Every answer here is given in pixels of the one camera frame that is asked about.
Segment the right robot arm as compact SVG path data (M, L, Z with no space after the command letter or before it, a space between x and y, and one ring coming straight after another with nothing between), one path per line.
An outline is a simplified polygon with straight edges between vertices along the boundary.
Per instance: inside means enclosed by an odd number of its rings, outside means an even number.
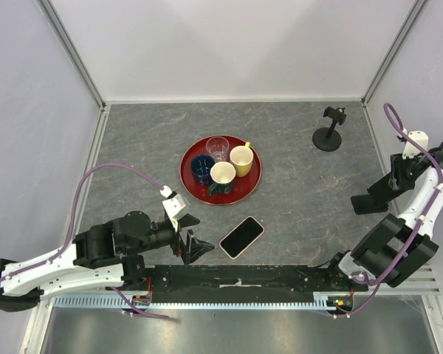
M372 286L375 280L395 288L437 252L433 227L443 207L443 142L412 158L391 156L391 171L365 195L351 197L358 215L387 212L388 204L408 190L413 196L399 215L387 214L351 250L338 253L323 272L325 285L340 290Z

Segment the phone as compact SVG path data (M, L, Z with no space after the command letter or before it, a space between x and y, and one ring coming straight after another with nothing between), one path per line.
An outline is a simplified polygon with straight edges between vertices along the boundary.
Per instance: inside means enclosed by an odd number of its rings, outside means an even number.
M221 250L232 260L238 258L265 232L254 217L246 217L219 242Z
M367 189L372 205L377 208L387 206L389 202L398 198L405 191L404 187L397 184L392 172L384 175Z

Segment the black folding phone stand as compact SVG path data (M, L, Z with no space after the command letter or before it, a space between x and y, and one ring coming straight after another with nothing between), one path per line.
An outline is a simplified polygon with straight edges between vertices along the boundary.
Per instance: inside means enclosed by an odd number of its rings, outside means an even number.
M388 201L380 200L370 194L352 196L351 204L356 215L368 215L388 211Z

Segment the round base phone holder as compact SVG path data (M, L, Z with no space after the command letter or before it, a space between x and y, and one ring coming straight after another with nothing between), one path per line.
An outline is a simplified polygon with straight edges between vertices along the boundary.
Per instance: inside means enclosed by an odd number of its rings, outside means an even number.
M318 128L312 135L312 142L319 150L332 152L337 150L342 143L341 135L335 128L346 121L345 108L328 106L323 112L323 117L328 117L332 123L328 128Z

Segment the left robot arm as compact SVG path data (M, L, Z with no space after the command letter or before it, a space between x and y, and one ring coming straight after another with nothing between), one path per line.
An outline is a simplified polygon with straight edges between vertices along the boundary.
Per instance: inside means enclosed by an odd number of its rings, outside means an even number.
M149 290L144 252L168 246L189 265L214 249L192 231L182 237L180 229L169 218L155 223L144 212L132 211L34 260L0 258L0 310L29 310L45 299L83 290Z

